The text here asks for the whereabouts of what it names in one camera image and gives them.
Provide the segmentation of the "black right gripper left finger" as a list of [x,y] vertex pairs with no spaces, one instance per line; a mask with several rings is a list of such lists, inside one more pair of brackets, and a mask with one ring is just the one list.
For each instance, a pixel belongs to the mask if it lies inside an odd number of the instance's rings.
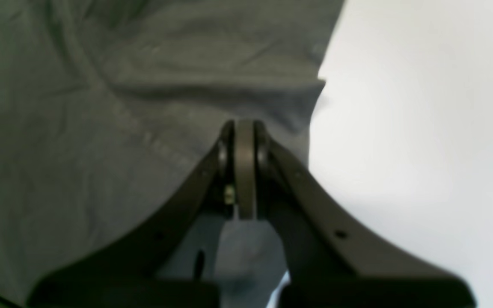
[[176,192],[112,244],[41,279],[30,308],[219,308],[220,233],[247,217],[247,122],[228,121]]

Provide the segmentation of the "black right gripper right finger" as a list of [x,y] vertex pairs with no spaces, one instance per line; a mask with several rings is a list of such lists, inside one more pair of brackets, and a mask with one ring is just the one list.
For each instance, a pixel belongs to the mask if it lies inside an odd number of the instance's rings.
[[354,218],[261,121],[244,122],[244,212],[267,220],[289,283],[278,308],[475,308],[460,277],[415,257]]

